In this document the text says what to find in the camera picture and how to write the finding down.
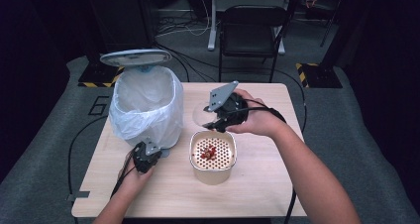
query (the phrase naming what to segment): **perforated strainer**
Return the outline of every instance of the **perforated strainer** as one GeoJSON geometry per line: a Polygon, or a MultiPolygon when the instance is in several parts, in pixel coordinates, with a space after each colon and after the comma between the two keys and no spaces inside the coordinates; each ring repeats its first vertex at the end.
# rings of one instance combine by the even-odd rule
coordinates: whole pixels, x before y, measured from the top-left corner
{"type": "Polygon", "coordinates": [[[191,138],[190,161],[194,174],[206,184],[215,185],[228,179],[236,156],[235,140],[230,133],[203,131],[191,138]]]}

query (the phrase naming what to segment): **chair seat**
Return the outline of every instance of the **chair seat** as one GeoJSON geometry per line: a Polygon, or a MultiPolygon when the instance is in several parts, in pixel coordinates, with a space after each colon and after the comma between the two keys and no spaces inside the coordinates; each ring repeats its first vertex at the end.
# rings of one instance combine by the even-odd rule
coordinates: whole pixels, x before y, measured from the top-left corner
{"type": "Polygon", "coordinates": [[[271,27],[226,25],[223,37],[225,42],[223,55],[225,56],[273,57],[275,45],[271,27]]]}

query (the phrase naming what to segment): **person's right arm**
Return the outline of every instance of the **person's right arm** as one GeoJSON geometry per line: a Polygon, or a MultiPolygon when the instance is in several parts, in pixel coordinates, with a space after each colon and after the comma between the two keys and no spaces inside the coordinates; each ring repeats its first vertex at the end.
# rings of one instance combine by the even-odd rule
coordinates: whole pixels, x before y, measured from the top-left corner
{"type": "MultiPolygon", "coordinates": [[[[245,99],[256,100],[236,89],[245,99]]],[[[249,107],[258,103],[248,102],[249,107]]],[[[313,223],[360,223],[356,209],[336,177],[297,134],[268,111],[250,111],[248,120],[230,126],[233,133],[253,133],[272,138],[284,161],[303,209],[313,223]]]]}

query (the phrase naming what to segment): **striped warning tape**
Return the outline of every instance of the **striped warning tape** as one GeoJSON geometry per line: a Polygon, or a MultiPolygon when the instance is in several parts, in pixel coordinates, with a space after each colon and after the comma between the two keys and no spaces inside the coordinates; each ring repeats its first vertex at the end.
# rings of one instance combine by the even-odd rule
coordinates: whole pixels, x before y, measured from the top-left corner
{"type": "Polygon", "coordinates": [[[112,79],[112,82],[79,82],[78,86],[80,87],[114,87],[115,82],[117,82],[118,78],[120,77],[121,73],[124,71],[124,67],[118,67],[117,73],[112,79]]]}
{"type": "Polygon", "coordinates": [[[309,87],[309,83],[308,83],[308,80],[306,78],[306,74],[303,71],[303,66],[304,65],[318,66],[318,63],[297,63],[296,64],[297,72],[299,73],[299,78],[300,78],[300,81],[302,82],[302,86],[303,87],[309,87]]]}

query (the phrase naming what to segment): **human hand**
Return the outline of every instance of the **human hand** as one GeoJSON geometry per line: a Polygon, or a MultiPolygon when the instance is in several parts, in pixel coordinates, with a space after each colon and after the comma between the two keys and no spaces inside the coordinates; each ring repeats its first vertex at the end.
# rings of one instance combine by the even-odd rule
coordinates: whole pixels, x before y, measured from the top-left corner
{"type": "Polygon", "coordinates": [[[155,167],[151,167],[146,173],[138,172],[130,153],[126,155],[125,162],[127,159],[130,160],[126,168],[126,172],[122,173],[123,169],[121,169],[118,175],[118,177],[125,175],[118,192],[134,199],[152,176],[155,167]]]}
{"type": "MultiPolygon", "coordinates": [[[[248,91],[237,88],[234,92],[247,100],[248,107],[263,107],[259,104],[263,104],[263,101],[260,98],[254,98],[248,91]]],[[[252,133],[255,135],[272,137],[277,131],[277,126],[281,126],[281,124],[284,123],[269,111],[251,110],[249,111],[247,121],[239,125],[229,126],[226,130],[232,133],[252,133]]]]}

